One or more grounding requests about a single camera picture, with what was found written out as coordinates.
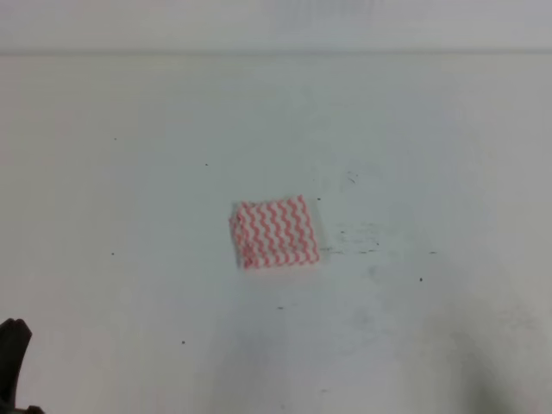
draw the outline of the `white table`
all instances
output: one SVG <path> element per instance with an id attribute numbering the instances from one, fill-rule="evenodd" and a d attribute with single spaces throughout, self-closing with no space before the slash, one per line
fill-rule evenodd
<path id="1" fill-rule="evenodd" d="M 3 56 L 0 319 L 34 332 L 19 405 L 550 412 L 551 73 L 547 55 Z M 236 269 L 231 204 L 300 193 L 329 263 Z"/>

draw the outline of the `wall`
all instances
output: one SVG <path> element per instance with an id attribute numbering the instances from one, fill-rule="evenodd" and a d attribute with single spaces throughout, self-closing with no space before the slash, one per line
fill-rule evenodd
<path id="1" fill-rule="evenodd" d="M 552 47 L 547 0 L 0 0 L 0 51 Z"/>

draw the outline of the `red and white cloth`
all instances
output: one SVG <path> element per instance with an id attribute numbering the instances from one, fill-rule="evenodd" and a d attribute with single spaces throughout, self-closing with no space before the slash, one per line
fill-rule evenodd
<path id="1" fill-rule="evenodd" d="M 246 269 L 320 261 L 311 214 L 303 196 L 239 203 L 230 226 L 241 265 Z"/>

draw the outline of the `black object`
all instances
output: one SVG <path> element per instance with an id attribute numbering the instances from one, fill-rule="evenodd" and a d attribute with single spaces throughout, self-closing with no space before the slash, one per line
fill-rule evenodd
<path id="1" fill-rule="evenodd" d="M 0 414 L 43 414 L 32 405 L 27 410 L 16 409 L 17 380 L 32 335 L 21 319 L 8 319 L 0 325 Z"/>

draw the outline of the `folded cloth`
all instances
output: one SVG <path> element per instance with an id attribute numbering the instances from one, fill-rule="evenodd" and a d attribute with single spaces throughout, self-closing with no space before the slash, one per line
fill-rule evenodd
<path id="1" fill-rule="evenodd" d="M 320 261 L 303 196 L 265 203 L 241 202 L 230 218 L 230 227 L 241 266 L 246 269 Z"/>

